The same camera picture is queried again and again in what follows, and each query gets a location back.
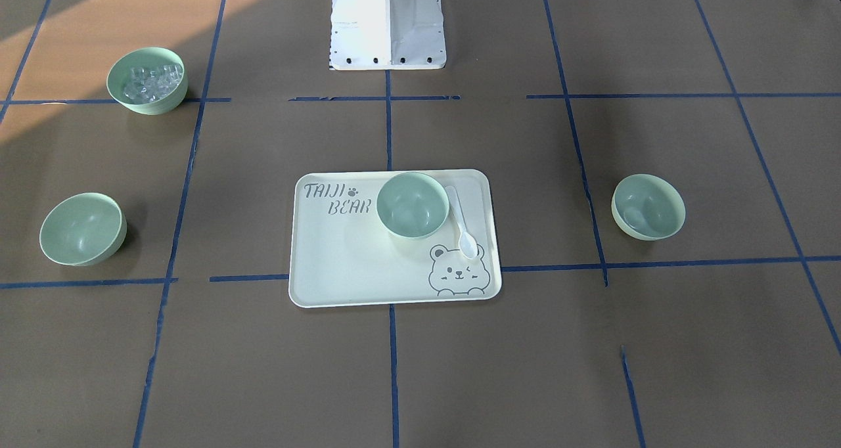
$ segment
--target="green bowl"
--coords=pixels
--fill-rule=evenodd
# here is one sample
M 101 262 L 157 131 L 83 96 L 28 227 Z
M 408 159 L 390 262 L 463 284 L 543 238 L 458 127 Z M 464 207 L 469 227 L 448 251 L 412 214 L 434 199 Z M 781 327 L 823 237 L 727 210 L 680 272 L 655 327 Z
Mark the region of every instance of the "green bowl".
M 447 221 L 450 200 L 444 187 L 420 172 L 393 176 L 376 195 L 376 214 L 391 232 L 403 238 L 426 238 Z
M 41 226 L 41 251 L 61 265 L 94 265 L 125 239 L 125 215 L 111 197 L 88 192 L 64 200 Z
M 622 179 L 613 192 L 610 208 L 620 229 L 645 241 L 669 238 L 686 220 L 681 194 L 669 182 L 647 173 Z
M 123 89 L 126 82 L 129 81 L 132 67 L 151 69 L 165 64 L 176 64 L 183 69 L 183 79 L 171 94 L 150 103 L 135 103 L 129 97 L 123 95 Z M 142 113 L 143 115 L 160 115 L 174 109 L 187 96 L 187 69 L 184 68 L 184 62 L 181 61 L 180 56 L 171 50 L 163 47 L 143 47 L 125 54 L 115 62 L 111 71 L 108 72 L 107 86 L 108 94 L 111 94 L 114 100 L 132 110 L 132 112 Z

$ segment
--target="cartoon bear face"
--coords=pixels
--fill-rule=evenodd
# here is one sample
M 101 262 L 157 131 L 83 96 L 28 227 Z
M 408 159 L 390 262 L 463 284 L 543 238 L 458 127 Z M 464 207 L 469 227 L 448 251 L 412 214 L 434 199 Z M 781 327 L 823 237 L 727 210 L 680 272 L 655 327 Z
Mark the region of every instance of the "cartoon bear face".
M 490 284 L 490 273 L 484 267 L 484 248 L 478 247 L 478 257 L 470 260 L 460 250 L 448 250 L 442 244 L 429 251 L 432 258 L 432 272 L 429 285 L 441 292 L 453 295 L 469 295 L 473 290 L 484 294 Z

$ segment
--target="white spoon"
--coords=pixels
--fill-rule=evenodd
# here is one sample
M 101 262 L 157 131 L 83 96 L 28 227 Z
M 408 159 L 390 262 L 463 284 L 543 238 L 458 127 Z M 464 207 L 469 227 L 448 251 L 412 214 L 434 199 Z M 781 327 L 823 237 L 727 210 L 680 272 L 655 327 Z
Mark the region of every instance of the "white spoon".
M 465 215 L 462 214 L 462 204 L 459 202 L 459 194 L 456 193 L 456 188 L 453 185 L 444 187 L 447 191 L 447 197 L 450 199 L 450 206 L 453 208 L 453 217 L 456 217 L 456 223 L 459 224 L 459 231 L 462 235 L 459 237 L 459 249 L 467 259 L 476 259 L 478 257 L 478 244 L 476 239 L 468 233 L 468 227 L 465 224 Z

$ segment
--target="bear ear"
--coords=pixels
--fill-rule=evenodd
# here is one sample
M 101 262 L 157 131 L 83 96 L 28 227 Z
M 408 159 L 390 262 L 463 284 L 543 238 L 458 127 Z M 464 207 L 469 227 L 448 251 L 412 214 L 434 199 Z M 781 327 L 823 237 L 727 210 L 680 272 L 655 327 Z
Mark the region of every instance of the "bear ear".
M 447 247 L 445 247 L 443 244 L 436 244 L 435 246 L 432 247 L 431 250 L 429 250 L 429 257 L 431 257 L 432 260 L 434 261 L 435 259 L 438 259 L 439 257 L 441 257 L 442 254 L 444 254 L 446 251 L 447 251 Z

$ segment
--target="tray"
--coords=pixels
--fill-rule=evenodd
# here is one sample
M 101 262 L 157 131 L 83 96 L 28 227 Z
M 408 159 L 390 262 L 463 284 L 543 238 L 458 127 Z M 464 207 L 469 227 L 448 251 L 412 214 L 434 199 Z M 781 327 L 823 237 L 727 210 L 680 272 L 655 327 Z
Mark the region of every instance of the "tray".
M 475 169 L 420 170 L 453 185 L 481 247 L 457 249 L 453 214 L 423 239 L 394 236 L 376 215 L 376 194 L 402 171 L 308 173 L 295 185 L 289 298 L 300 307 L 484 300 L 502 273 L 488 178 Z

